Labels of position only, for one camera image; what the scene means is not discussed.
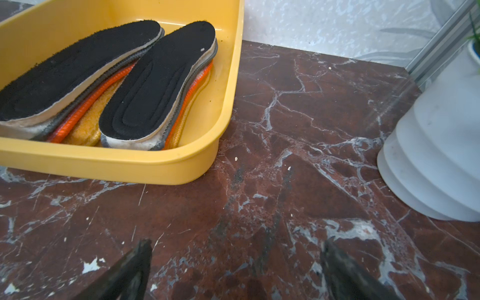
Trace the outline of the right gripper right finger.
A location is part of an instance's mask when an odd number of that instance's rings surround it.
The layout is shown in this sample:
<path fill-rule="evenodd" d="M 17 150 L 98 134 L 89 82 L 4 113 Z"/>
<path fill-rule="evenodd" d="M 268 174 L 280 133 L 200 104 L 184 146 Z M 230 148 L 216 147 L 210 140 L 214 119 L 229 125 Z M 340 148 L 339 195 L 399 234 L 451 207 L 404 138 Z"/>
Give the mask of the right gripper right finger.
<path fill-rule="evenodd" d="M 332 300 L 397 300 L 399 297 L 332 240 L 322 244 L 320 263 Z"/>

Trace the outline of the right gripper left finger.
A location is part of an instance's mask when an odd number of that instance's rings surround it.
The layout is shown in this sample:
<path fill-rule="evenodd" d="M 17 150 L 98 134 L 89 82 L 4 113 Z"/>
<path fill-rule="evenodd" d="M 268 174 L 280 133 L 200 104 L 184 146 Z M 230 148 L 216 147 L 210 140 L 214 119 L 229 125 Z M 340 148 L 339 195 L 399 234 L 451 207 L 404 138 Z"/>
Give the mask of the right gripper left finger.
<path fill-rule="evenodd" d="M 151 271 L 153 248 L 142 239 L 102 276 L 74 297 L 75 300 L 142 300 Z"/>

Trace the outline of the black insole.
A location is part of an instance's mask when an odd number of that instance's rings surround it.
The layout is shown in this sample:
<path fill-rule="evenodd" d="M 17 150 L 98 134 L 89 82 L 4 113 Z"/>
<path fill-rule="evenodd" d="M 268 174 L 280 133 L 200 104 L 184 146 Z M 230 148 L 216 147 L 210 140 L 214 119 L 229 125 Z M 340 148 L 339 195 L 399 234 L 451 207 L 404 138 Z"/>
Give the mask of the black insole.
<path fill-rule="evenodd" d="M 215 27 L 196 21 L 167 34 L 136 63 L 99 119 L 103 136 L 121 142 L 155 135 L 174 118 L 190 79 L 218 48 Z"/>
<path fill-rule="evenodd" d="M 98 31 L 57 52 L 1 90 L 1 124 L 32 126 L 73 103 L 97 79 L 165 34 L 156 21 Z"/>

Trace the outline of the grey felt insole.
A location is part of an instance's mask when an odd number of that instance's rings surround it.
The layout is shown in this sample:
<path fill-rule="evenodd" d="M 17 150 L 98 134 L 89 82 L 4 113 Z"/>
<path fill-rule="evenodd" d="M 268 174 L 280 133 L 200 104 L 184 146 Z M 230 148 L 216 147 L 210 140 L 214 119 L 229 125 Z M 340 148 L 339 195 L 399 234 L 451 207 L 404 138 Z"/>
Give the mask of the grey felt insole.
<path fill-rule="evenodd" d="M 5 138 L 17 138 L 21 140 L 34 140 L 45 141 L 48 136 L 77 108 L 83 104 L 87 98 L 97 90 L 108 78 L 114 75 L 116 72 L 122 70 L 133 61 L 138 60 L 144 55 L 152 46 L 147 46 L 140 51 L 131 54 L 124 59 L 120 60 L 116 64 L 108 67 L 101 73 L 94 81 L 91 79 L 87 82 L 86 87 L 76 91 L 76 87 L 73 92 L 70 92 L 68 96 L 73 94 L 75 98 L 67 106 L 65 106 L 55 116 L 51 116 L 46 121 L 40 122 L 31 126 L 13 126 L 1 123 L 1 136 Z"/>
<path fill-rule="evenodd" d="M 200 60 L 194 64 L 185 83 L 166 115 L 160 127 L 153 133 L 134 140 L 120 140 L 101 135 L 104 147 L 124 150 L 161 151 L 176 148 L 185 128 L 188 114 L 200 92 L 207 86 L 213 68 L 213 58 L 218 52 L 218 41 L 214 39 L 211 47 L 204 51 Z"/>

